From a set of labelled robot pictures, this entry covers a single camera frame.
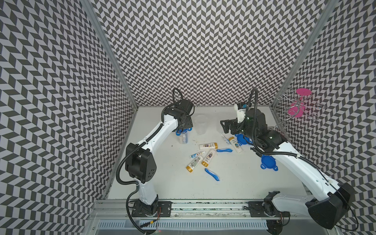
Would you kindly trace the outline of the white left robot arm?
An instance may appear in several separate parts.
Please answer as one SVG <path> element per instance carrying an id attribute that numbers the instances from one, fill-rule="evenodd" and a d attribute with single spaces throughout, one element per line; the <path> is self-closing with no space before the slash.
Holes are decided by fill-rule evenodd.
<path id="1" fill-rule="evenodd" d="M 126 156 L 116 170 L 116 181 L 120 185 L 136 185 L 141 210 L 153 216 L 157 212 L 158 195 L 151 183 L 157 165 L 153 154 L 172 132 L 183 132 L 193 128 L 194 104 L 183 98 L 178 88 L 172 90 L 172 103 L 163 108 L 161 121 L 137 144 L 126 147 Z"/>

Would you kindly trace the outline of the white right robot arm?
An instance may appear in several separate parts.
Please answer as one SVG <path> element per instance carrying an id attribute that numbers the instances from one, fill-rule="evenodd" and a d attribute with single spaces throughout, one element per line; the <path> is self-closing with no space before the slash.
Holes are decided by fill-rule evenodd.
<path id="1" fill-rule="evenodd" d="M 220 121 L 224 133 L 249 138 L 250 149 L 255 154 L 279 161 L 311 192 L 311 196 L 270 192 L 261 204 L 263 213 L 268 217 L 283 217 L 288 212 L 310 216 L 321 227 L 333 229 L 345 214 L 354 212 L 354 188 L 325 174 L 299 153 L 284 135 L 268 129 L 265 114 L 258 109 L 258 94 L 257 88 L 253 88 L 246 103 L 235 105 L 237 118 Z"/>

